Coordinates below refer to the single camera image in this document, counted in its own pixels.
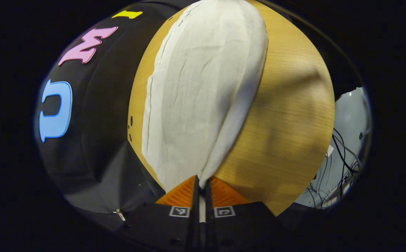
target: blue letter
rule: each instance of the blue letter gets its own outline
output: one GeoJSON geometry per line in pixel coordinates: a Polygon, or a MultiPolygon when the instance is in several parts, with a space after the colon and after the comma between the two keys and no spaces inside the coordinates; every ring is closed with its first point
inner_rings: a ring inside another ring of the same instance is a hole
{"type": "Polygon", "coordinates": [[[63,136],[71,118],[72,107],[72,88],[67,82],[54,82],[48,80],[43,91],[41,103],[48,96],[60,96],[60,109],[55,116],[45,116],[43,111],[40,112],[40,136],[41,141],[45,142],[46,138],[57,138],[63,136]]]}

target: black background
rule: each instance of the black background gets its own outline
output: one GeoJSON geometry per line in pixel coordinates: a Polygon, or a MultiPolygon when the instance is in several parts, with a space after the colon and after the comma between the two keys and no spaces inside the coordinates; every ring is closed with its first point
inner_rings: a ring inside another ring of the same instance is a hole
{"type": "MultiPolygon", "coordinates": [[[[88,27],[129,4],[0,6],[0,251],[132,251],[66,203],[43,169],[32,133],[35,98],[55,59],[88,27]]],[[[283,4],[333,31],[364,75],[375,120],[368,168],[331,216],[307,227],[303,245],[406,247],[406,6],[283,4]]]]}

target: wooden surface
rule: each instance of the wooden surface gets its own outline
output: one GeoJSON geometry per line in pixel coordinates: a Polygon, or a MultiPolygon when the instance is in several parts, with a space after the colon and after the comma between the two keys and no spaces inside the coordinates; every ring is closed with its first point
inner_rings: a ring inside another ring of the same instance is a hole
{"type": "MultiPolygon", "coordinates": [[[[334,91],[326,65],[309,39],[267,6],[247,0],[262,15],[269,42],[257,94],[243,129],[215,173],[251,201],[280,214],[310,184],[320,168],[334,126],[334,91]]],[[[147,79],[176,13],[148,45],[134,78],[128,139],[140,160],[147,79]]]]}

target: round wooden board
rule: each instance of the round wooden board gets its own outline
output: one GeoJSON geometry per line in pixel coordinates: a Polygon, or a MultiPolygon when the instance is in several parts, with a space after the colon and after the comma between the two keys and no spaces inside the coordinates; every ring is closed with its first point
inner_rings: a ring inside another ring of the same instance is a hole
{"type": "MultiPolygon", "coordinates": [[[[334,127],[334,91],[327,67],[310,40],[272,9],[246,1],[265,21],[269,38],[265,66],[237,141],[214,175],[249,200],[263,201],[278,215],[310,184],[325,157],[334,127]]],[[[152,38],[131,90],[128,120],[133,117],[133,124],[128,140],[157,182],[141,152],[146,85],[164,37],[184,10],[152,38]]]]}

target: gray surface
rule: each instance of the gray surface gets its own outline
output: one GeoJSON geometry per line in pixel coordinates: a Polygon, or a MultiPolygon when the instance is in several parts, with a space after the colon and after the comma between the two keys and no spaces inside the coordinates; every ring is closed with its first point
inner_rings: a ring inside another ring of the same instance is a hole
{"type": "MultiPolygon", "coordinates": [[[[360,132],[365,133],[371,126],[369,123],[370,112],[367,101],[368,99],[366,98],[366,94],[364,94],[364,89],[360,87],[352,92],[343,94],[335,103],[334,128],[342,135],[344,144],[357,155],[363,147],[365,139],[359,139],[360,132]]],[[[333,140],[331,140],[330,145],[334,148],[334,150],[331,156],[328,157],[327,169],[325,169],[327,158],[324,158],[324,161],[316,174],[316,179],[312,180],[313,188],[320,193],[323,200],[324,198],[329,200],[330,198],[327,197],[327,194],[337,187],[339,181],[341,180],[343,165],[343,161],[338,154],[333,140]]],[[[351,165],[355,161],[355,158],[346,151],[345,160],[349,165],[351,165]]],[[[347,168],[344,169],[344,174],[348,174],[347,168]]],[[[313,198],[310,195],[310,192],[304,190],[301,193],[302,194],[294,202],[308,207],[316,206],[318,209],[321,208],[321,199],[317,193],[312,192],[312,195],[315,198],[315,204],[313,204],[313,198]]],[[[327,202],[323,204],[323,208],[328,206],[329,204],[327,204],[327,202]]]]}

